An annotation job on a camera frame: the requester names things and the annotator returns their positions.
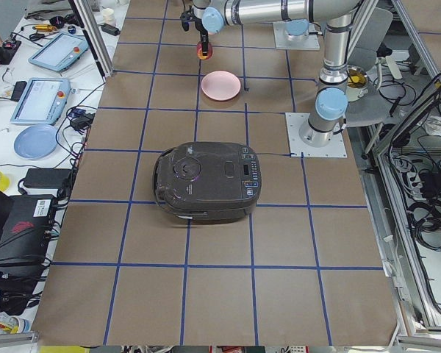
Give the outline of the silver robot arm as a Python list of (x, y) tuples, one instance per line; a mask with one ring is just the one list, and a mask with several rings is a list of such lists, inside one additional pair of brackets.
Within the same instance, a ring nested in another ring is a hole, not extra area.
[(315, 108), (299, 129), (305, 144), (319, 148), (330, 142), (348, 106), (348, 48), (358, 7), (358, 1), (193, 1), (183, 7), (180, 20), (183, 30), (193, 23), (199, 31), (202, 57), (209, 56), (209, 35), (219, 33), (225, 26), (266, 22), (290, 26), (299, 21), (324, 21), (325, 49)]

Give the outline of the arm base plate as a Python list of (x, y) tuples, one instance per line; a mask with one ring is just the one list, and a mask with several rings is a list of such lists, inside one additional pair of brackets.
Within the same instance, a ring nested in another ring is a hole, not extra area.
[(277, 49), (299, 51), (320, 49), (319, 32), (308, 20), (274, 22), (273, 33)]
[(332, 131), (322, 133), (309, 125), (309, 113), (285, 113), (285, 120), (292, 157), (347, 157), (339, 124)]

